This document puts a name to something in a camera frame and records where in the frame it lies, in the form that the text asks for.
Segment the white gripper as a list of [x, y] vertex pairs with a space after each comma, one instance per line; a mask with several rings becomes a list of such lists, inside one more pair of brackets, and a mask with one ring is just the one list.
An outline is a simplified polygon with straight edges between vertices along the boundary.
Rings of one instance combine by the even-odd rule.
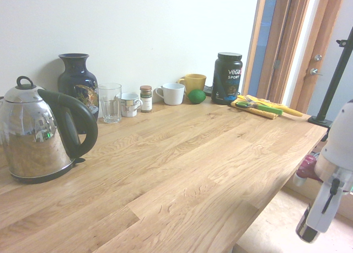
[[352, 189], [352, 171], [347, 169], [314, 171], [323, 183], [308, 214], [306, 224], [320, 233], [325, 233], [337, 213], [344, 192]]

